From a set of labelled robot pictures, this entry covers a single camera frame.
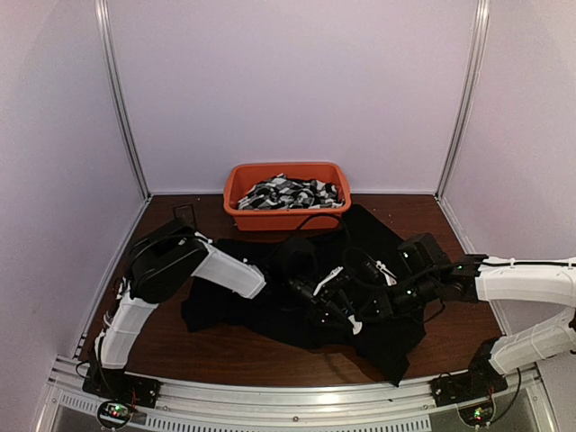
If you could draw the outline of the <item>round picture brooch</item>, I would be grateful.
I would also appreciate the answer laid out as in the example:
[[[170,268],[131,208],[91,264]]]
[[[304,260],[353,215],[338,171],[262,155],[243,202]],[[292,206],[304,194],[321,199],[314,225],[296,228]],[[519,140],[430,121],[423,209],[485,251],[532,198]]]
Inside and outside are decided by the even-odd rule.
[[[352,325],[352,333],[354,336],[357,336],[363,328],[363,323],[361,321],[357,321],[354,315],[350,315],[347,317]]]

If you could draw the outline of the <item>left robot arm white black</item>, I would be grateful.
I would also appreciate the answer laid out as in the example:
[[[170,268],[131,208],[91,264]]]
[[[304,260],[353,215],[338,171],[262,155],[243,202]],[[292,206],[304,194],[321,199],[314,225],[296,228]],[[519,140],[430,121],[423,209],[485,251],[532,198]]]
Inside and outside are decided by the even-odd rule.
[[[249,261],[226,253],[181,219],[153,231],[130,252],[115,304],[104,314],[103,328],[94,340],[89,368],[95,372],[95,386],[111,400],[129,392],[124,371],[136,339],[158,305],[174,297],[189,279],[253,302],[254,310],[242,309],[247,314],[243,325],[288,345],[300,345],[307,332],[301,326],[300,310],[272,309],[274,302],[286,304],[286,295],[310,309],[314,324],[357,335],[363,325],[347,297],[340,294],[338,301],[328,297],[330,288],[347,279],[344,268],[336,267],[312,285],[300,272],[291,271],[294,257],[303,257],[307,264],[316,261],[313,245],[296,234],[275,244],[260,260]]]

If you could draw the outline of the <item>black t-shirt blue logo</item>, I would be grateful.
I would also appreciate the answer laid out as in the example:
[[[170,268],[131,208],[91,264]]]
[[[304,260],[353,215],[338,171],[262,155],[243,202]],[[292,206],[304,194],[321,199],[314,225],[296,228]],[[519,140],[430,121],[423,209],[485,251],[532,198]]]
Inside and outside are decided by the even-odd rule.
[[[364,258],[371,257],[383,261],[393,272],[399,271],[401,264],[396,249],[402,239],[359,204],[352,205],[343,214],[342,222],[344,226],[341,229],[304,239],[315,247],[319,263],[319,274],[313,276],[315,282],[336,266],[344,267],[351,278],[344,291],[355,308],[357,320],[361,321],[359,308],[368,297],[368,291],[359,280],[361,262]],[[268,255],[275,244],[221,239],[217,245],[233,257],[257,261]],[[426,335],[422,310],[418,310],[413,316],[381,322],[361,321],[362,331],[354,336],[344,331],[313,325],[307,320],[306,307],[301,307],[298,300],[291,295],[286,295],[285,299],[286,304],[274,302],[273,311],[301,311],[301,327],[307,332],[300,345],[289,346],[309,350],[328,345],[352,347],[358,356],[364,358],[386,381],[393,384],[402,380],[410,366],[409,352]],[[255,331],[253,327],[243,325],[243,320],[248,316],[243,312],[243,307],[249,307],[252,311],[256,308],[252,301],[246,301],[223,288],[194,279],[188,298],[181,304],[181,317],[190,332],[226,323],[245,327],[270,338],[263,331]]]

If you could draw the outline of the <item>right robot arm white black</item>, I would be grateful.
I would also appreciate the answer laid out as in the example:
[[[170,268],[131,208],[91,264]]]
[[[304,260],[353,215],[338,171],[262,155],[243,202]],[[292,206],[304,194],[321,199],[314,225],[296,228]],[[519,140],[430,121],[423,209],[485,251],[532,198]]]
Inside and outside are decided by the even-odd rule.
[[[470,397],[482,396],[496,377],[575,348],[575,260],[539,261],[468,254],[451,261],[429,233],[397,248],[408,276],[400,280],[384,263],[366,257],[360,281],[382,294],[378,318],[408,314],[434,300],[502,300],[558,304],[562,311],[516,334],[481,343],[461,380]]]

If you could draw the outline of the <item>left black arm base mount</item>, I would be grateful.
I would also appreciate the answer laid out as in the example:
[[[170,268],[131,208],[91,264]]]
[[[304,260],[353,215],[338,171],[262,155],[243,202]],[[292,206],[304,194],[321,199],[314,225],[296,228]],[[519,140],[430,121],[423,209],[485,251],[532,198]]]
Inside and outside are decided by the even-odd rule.
[[[156,379],[141,377],[124,370],[99,370],[90,367],[82,391],[107,400],[143,408],[155,408],[160,390]]]

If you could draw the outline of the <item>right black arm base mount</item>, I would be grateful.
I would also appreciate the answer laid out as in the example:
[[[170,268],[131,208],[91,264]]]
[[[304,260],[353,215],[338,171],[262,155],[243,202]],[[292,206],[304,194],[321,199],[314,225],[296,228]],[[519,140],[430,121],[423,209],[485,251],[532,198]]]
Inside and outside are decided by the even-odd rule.
[[[432,396],[438,407],[488,398],[508,388],[507,380],[497,373],[467,371],[442,374],[430,382]]]

